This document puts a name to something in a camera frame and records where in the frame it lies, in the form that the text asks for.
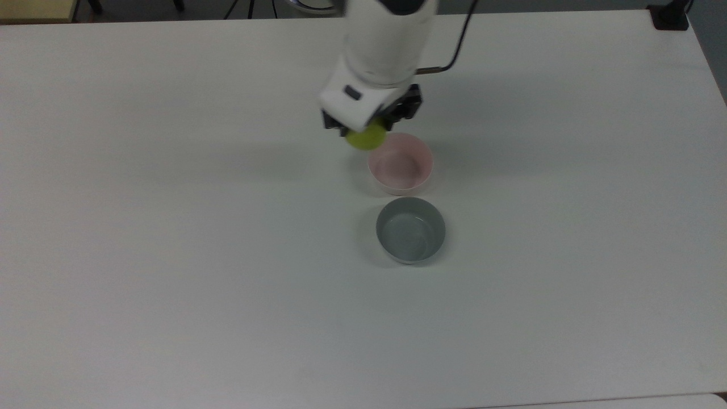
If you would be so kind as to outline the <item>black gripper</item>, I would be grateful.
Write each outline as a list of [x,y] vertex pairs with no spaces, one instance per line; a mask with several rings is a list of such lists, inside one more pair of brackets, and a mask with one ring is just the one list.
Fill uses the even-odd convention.
[[[391,131],[398,122],[412,119],[415,117],[421,104],[423,104],[423,98],[421,97],[420,85],[413,84],[400,98],[398,98],[397,101],[395,101],[392,107],[392,113],[383,116],[384,128],[387,131]],[[325,129],[337,130],[339,132],[339,137],[347,136],[349,131],[348,127],[330,116],[330,114],[324,109],[320,110],[320,114]]]

